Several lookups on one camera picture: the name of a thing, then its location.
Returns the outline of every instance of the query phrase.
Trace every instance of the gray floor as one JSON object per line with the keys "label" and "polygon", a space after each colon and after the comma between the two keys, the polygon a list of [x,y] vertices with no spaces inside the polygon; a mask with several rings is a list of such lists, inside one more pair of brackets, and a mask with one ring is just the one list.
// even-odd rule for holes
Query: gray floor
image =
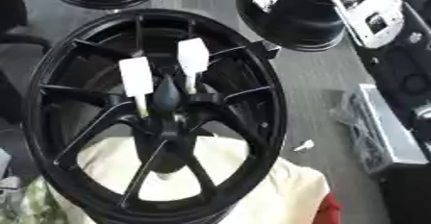
{"label": "gray floor", "polygon": [[[26,0],[31,25],[20,30],[47,37],[63,38],[102,12],[70,7],[58,0]],[[257,39],[239,19],[235,0],[152,0],[140,6],[170,8],[213,17]],[[30,73],[39,61],[39,50],[29,46],[0,48],[0,67],[19,91],[24,92]],[[289,103],[289,135],[282,156],[292,162],[323,172],[332,191],[342,204],[342,223],[389,223],[378,189],[356,163],[350,151],[347,130],[335,123],[328,110],[335,106],[345,90],[369,81],[347,41],[324,53],[304,54],[284,50],[274,62]],[[307,153],[292,148],[305,139],[317,146]]]}

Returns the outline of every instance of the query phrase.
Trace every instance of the black chair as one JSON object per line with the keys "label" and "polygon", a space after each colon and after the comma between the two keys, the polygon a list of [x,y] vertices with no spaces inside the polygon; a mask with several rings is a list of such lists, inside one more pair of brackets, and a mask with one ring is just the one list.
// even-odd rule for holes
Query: black chair
{"label": "black chair", "polygon": [[[50,49],[48,40],[9,31],[17,26],[26,26],[27,10],[24,0],[0,0],[0,44],[35,44],[42,47],[43,53]],[[0,70],[0,116],[15,124],[20,122],[21,95]]]}
{"label": "black chair", "polygon": [[8,33],[28,23],[24,0],[0,0],[0,12],[0,44],[36,44],[42,47],[44,53],[50,49],[49,41],[44,38]]}

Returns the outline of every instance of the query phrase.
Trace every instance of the white cloth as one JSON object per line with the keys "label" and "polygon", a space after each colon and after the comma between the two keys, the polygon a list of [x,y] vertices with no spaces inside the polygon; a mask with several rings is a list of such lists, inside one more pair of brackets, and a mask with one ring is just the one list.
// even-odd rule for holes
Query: white cloth
{"label": "white cloth", "polygon": [[[245,159],[245,141],[227,137],[199,137],[194,151],[216,184],[220,184]],[[81,152],[78,162],[91,178],[123,193],[139,167],[135,144],[129,137],[110,137]],[[146,200],[172,200],[198,194],[197,180],[183,168],[162,180],[150,173],[139,192]],[[53,192],[70,224],[93,224],[78,207]],[[246,195],[221,224],[311,224],[329,193],[318,171],[279,158],[268,176]]]}

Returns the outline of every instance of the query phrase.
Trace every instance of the white clamp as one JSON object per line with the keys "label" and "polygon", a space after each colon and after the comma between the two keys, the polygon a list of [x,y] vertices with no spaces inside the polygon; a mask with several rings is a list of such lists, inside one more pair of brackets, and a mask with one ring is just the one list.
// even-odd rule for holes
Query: white clamp
{"label": "white clamp", "polygon": [[154,91],[153,76],[146,57],[125,59],[119,62],[119,69],[128,97],[135,97],[141,117],[148,116],[146,94]]}
{"label": "white clamp", "polygon": [[208,69],[210,51],[202,38],[182,40],[178,43],[178,62],[186,74],[186,89],[196,93],[196,75]]}

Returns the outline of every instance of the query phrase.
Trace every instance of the red object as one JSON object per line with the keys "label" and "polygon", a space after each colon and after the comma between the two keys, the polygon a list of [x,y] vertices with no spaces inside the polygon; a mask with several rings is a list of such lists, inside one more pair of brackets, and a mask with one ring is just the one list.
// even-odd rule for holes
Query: red object
{"label": "red object", "polygon": [[318,208],[313,224],[340,224],[341,208],[335,200],[334,194],[327,194]]}

